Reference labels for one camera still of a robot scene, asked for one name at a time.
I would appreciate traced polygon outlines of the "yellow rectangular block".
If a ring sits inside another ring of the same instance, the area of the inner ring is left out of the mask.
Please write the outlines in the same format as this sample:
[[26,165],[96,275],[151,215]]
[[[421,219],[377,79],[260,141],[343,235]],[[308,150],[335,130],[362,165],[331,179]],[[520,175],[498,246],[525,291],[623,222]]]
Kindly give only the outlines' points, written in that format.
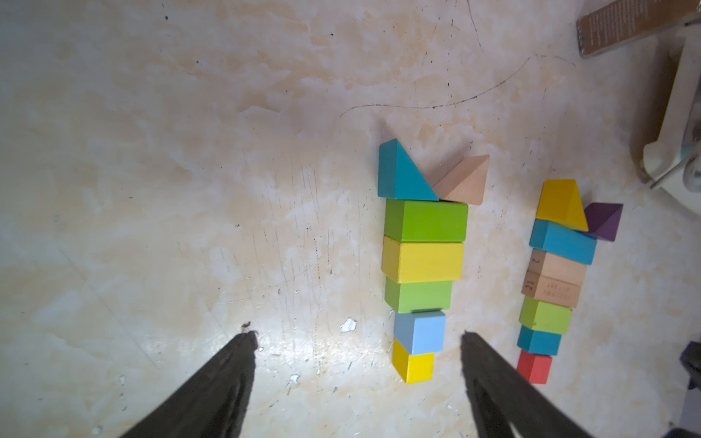
[[383,238],[382,271],[395,283],[456,281],[463,273],[463,243],[402,243]]

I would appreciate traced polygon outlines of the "light blue cube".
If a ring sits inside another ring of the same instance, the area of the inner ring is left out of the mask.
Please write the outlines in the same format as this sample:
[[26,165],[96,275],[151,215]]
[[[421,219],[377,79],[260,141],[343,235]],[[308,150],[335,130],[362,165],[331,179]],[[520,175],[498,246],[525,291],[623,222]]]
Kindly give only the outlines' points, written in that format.
[[394,337],[412,356],[439,353],[445,347],[447,316],[443,311],[396,314]]

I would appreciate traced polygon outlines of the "purple triangle block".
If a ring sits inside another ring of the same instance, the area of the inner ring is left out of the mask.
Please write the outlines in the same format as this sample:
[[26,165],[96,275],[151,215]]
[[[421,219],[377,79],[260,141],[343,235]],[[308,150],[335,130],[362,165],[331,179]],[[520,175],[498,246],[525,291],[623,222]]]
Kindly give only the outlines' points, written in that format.
[[614,242],[624,206],[622,204],[591,203],[585,209],[589,230],[584,235],[597,240]]

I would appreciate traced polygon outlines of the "green block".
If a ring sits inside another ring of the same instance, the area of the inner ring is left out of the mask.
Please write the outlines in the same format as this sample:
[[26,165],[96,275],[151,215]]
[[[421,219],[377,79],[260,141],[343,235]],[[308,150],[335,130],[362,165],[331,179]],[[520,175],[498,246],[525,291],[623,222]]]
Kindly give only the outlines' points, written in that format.
[[387,277],[384,299],[397,314],[449,310],[452,286],[452,281],[400,284]]
[[384,234],[399,242],[464,242],[468,212],[460,203],[388,199]]
[[530,330],[565,335],[568,332],[572,314],[571,308],[524,297],[520,324]]

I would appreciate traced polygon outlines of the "natural wood block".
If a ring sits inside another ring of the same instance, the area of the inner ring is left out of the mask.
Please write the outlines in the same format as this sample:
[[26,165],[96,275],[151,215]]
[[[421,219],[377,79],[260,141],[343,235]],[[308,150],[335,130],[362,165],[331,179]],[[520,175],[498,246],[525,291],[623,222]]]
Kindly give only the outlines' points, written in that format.
[[521,293],[532,299],[566,308],[576,308],[579,304],[581,288],[575,284],[528,271]]
[[581,287],[584,283],[587,267],[587,265],[553,253],[533,249],[528,271]]

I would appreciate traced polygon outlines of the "yellow triangle block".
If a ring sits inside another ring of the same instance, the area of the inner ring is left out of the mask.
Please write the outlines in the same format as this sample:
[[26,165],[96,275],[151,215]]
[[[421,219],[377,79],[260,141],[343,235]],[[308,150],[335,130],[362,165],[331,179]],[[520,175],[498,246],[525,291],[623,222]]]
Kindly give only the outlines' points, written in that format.
[[574,231],[589,231],[578,184],[571,179],[544,183],[536,218]]

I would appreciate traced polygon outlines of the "red cube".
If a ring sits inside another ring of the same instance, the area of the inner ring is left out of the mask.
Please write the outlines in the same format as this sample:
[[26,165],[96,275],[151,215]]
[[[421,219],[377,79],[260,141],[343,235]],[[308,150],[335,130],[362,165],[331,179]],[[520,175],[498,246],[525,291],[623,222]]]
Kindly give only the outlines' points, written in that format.
[[544,385],[549,381],[553,357],[532,354],[522,350],[517,371],[531,384]]

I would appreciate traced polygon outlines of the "teal long block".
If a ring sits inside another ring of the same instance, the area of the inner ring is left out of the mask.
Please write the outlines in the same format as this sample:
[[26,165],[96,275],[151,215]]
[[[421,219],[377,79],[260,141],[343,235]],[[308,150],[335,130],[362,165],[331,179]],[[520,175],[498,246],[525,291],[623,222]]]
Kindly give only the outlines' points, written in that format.
[[597,241],[559,224],[537,219],[532,229],[529,245],[534,249],[591,266]]

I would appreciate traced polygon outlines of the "natural wood half round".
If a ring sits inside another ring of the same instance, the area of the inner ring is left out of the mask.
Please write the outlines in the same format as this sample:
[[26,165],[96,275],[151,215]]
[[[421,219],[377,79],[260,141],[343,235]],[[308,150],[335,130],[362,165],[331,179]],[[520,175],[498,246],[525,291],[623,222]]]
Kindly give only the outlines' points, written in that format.
[[444,201],[481,205],[484,202],[489,155],[466,157],[433,186]]

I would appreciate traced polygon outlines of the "teal triangle block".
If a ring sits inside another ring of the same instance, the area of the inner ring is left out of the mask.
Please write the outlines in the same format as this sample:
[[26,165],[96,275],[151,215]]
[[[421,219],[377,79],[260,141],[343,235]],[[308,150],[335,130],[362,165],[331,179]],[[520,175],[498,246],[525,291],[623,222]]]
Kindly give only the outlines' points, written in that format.
[[395,200],[439,201],[439,197],[397,139],[380,146],[378,195]]

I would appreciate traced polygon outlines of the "teal small block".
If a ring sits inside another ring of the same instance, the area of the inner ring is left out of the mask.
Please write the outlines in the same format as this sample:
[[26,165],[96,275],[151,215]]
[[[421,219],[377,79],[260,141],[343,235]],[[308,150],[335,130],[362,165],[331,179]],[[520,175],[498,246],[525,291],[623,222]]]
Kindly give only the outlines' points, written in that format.
[[554,357],[559,352],[561,342],[562,335],[522,326],[517,345],[530,354]]

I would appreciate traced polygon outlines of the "small yellow cube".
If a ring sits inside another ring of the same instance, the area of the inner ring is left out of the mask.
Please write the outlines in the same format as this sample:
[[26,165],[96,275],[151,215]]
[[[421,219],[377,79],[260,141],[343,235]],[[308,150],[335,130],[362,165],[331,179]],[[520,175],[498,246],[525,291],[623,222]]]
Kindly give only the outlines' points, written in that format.
[[397,340],[392,345],[392,365],[407,384],[431,381],[434,376],[436,354],[411,355]]

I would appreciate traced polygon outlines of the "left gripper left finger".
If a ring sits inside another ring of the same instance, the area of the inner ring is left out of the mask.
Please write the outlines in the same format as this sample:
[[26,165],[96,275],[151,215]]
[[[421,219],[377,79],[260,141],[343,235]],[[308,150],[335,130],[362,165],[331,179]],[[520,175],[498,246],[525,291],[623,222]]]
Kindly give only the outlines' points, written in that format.
[[257,334],[233,337],[125,437],[239,437],[252,394]]

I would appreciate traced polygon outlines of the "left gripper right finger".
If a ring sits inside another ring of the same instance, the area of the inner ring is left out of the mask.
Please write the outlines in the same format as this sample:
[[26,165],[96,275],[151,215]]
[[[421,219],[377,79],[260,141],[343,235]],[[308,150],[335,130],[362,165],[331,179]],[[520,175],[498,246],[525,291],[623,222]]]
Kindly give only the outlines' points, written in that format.
[[475,332],[461,337],[462,372],[479,437],[587,437]]

